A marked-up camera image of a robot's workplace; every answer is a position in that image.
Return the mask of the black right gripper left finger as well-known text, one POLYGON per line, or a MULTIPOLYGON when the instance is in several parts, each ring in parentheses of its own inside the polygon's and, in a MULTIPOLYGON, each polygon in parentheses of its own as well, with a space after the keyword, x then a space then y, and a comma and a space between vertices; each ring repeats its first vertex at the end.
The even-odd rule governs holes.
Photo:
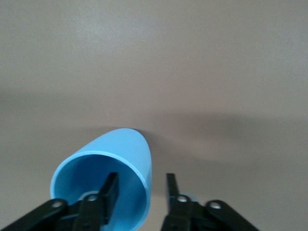
POLYGON ((46 201, 9 224, 4 231, 103 231, 119 196, 119 176, 110 173, 97 193, 69 205, 64 199, 46 201))

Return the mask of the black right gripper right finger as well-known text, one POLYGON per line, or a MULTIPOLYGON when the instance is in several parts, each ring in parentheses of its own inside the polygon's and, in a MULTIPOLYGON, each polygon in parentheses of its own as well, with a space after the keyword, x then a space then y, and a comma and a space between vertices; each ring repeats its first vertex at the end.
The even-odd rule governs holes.
POLYGON ((258 231, 231 206, 221 200, 205 205, 179 192, 176 175, 167 173, 168 214, 162 231, 258 231))

